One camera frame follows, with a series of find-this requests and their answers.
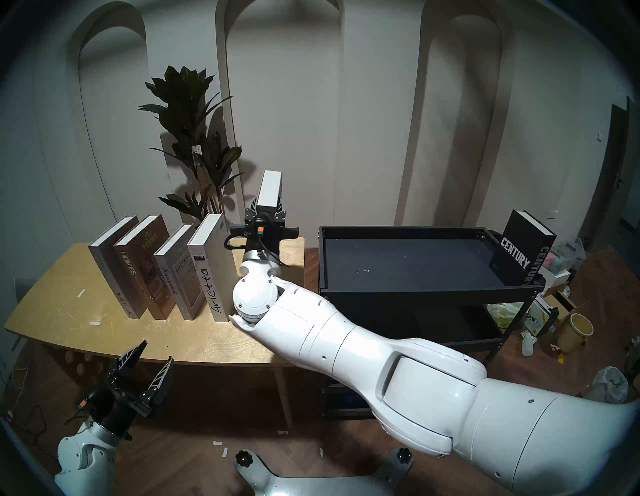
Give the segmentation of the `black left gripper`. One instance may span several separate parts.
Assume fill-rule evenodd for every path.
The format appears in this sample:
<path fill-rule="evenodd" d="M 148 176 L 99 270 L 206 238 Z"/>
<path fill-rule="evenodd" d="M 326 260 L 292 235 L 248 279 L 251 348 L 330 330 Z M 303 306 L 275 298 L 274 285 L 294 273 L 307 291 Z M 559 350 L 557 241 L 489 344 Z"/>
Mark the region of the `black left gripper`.
<path fill-rule="evenodd" d="M 107 375 L 89 386 L 77 406 L 77 415 L 85 413 L 87 419 L 124 441 L 131 441 L 129 433 L 137 417 L 152 417 L 154 407 L 160 407 L 167 398 L 174 380 L 175 362 L 172 356 L 155 375 L 149 387 L 136 394 L 129 390 L 129 378 L 147 346 L 139 345 L 116 357 L 109 364 Z"/>

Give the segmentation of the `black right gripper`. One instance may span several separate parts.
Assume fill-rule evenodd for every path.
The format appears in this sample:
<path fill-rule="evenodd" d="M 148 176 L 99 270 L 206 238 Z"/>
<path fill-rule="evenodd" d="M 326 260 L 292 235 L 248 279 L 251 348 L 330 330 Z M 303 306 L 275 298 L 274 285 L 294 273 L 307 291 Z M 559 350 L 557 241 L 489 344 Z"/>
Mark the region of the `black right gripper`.
<path fill-rule="evenodd" d="M 251 201 L 249 207 L 246 208 L 246 215 L 253 215 L 253 217 L 245 219 L 244 224 L 232 224 L 230 226 L 230 233 L 226 237 L 223 245 L 225 249 L 240 249 L 239 246 L 231 245 L 231 239 L 245 238 L 244 249 L 247 252 L 257 250 L 268 251 L 271 254 L 279 254 L 281 241 L 297 239 L 299 237 L 299 228 L 285 226 L 284 215 L 286 215 L 286 212 L 281 198 L 278 198 L 274 215 L 257 212 L 257 202 L 258 196 L 256 196 Z"/>

